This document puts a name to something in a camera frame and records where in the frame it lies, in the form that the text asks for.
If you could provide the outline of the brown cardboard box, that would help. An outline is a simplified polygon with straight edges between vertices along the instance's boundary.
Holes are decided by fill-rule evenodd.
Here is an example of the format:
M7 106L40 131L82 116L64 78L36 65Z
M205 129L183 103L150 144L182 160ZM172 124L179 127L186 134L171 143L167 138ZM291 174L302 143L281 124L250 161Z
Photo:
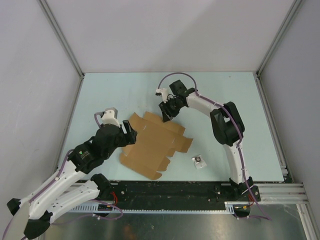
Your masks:
M167 170L175 152L187 153L193 139L184 136L185 127L175 122L163 122L162 117L146 111L142 117L133 113L129 118L137 131L136 142L122 148L119 161L125 167L157 180Z

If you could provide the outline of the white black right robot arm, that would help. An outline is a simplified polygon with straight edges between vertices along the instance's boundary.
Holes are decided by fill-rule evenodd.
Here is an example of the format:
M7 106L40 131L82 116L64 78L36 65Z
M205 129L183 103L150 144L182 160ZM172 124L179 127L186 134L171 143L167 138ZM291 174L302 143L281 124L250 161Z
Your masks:
M242 201L249 195L249 198L256 202L257 197L252 191L253 179L243 154L245 126L236 105L231 101L225 104L215 102L201 95L195 87L187 89L180 80L173 82L169 87L172 93L161 87L155 90L155 94L162 98L159 104L162 121L171 121L183 107L195 109L208 116L213 136L224 147L227 156L232 185L231 196L237 201Z

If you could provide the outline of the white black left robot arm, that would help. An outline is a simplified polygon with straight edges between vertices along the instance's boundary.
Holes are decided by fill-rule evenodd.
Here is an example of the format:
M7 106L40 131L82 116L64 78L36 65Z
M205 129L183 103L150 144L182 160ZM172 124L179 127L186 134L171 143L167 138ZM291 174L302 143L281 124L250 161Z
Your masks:
M102 124L89 140L67 152L62 165L28 196L12 198L7 207L13 215L2 238L33 240L42 235L60 216L91 200L105 200L113 192L107 178L99 173L75 190L67 191L107 160L117 148L133 145L137 131L128 120Z

